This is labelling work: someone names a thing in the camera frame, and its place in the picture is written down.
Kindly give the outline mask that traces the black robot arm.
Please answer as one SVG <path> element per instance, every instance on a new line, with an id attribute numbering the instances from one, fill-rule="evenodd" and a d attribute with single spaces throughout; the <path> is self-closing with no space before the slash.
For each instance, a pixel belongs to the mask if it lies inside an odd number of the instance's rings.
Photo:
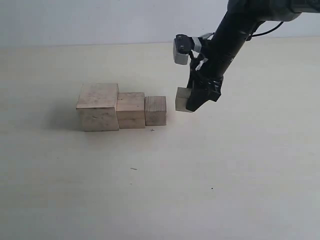
<path id="1" fill-rule="evenodd" d="M 318 0 L 230 0 L 215 32 L 200 37 L 177 35 L 176 52 L 190 62 L 185 108 L 195 112 L 207 101 L 221 96 L 224 74 L 245 42 L 256 37 L 265 22 L 282 25 L 302 13 L 319 13 Z"/>

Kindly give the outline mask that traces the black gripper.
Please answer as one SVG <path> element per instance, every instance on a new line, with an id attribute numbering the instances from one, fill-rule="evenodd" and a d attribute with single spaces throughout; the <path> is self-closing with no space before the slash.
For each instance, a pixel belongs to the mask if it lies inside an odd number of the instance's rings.
<path id="1" fill-rule="evenodd" d="M 189 54 L 188 111 L 195 112 L 207 101 L 217 102 L 222 95 L 223 75 L 247 38 L 246 32 L 215 32 L 210 40 L 204 36 L 187 37 L 187 50 L 198 53 L 198 57 Z"/>

